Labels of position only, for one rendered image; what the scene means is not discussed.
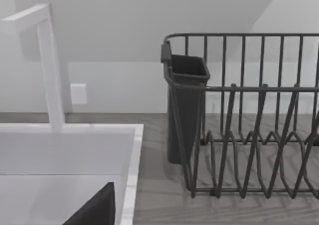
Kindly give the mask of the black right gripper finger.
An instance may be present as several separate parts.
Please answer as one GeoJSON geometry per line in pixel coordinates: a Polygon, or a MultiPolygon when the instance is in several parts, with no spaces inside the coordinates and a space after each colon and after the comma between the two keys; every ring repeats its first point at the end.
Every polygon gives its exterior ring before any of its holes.
{"type": "Polygon", "coordinates": [[[115,184],[106,183],[62,225],[115,225],[115,184]]]}

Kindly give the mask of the white sink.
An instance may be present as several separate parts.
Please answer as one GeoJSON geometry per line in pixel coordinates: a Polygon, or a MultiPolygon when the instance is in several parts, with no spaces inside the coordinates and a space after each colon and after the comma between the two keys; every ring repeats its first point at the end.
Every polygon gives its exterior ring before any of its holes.
{"type": "Polygon", "coordinates": [[[133,225],[143,124],[0,124],[0,225],[62,225],[106,183],[133,225]]]}

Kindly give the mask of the dark grey cutlery holder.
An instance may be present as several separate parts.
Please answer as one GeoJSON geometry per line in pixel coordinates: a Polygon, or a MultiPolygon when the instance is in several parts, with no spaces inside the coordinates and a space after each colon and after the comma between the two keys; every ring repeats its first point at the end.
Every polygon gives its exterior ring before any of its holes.
{"type": "MultiPolygon", "coordinates": [[[[209,69],[205,60],[201,57],[173,54],[171,56],[171,65],[176,83],[198,86],[201,84],[206,85],[210,79],[209,69]]],[[[196,134],[199,92],[185,89],[176,89],[175,91],[186,162],[189,163],[196,134]]],[[[171,95],[168,96],[167,118],[167,160],[172,164],[181,164],[171,95]]]]}

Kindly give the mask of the tall white tap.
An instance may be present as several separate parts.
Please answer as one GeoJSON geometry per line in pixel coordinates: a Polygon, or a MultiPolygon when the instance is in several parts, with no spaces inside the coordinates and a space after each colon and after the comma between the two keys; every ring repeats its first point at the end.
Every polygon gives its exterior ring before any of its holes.
{"type": "Polygon", "coordinates": [[[0,20],[1,33],[18,34],[33,26],[37,28],[38,34],[50,130],[60,132],[65,125],[65,116],[51,5],[36,4],[0,20]]]}

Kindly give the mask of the white wall outlet plate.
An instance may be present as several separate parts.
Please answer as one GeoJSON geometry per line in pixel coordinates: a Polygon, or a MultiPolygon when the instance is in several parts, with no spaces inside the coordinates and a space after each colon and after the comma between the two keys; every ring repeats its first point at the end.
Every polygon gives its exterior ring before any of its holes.
{"type": "Polygon", "coordinates": [[[70,85],[71,102],[73,105],[87,104],[87,86],[83,83],[73,83],[70,85]]]}

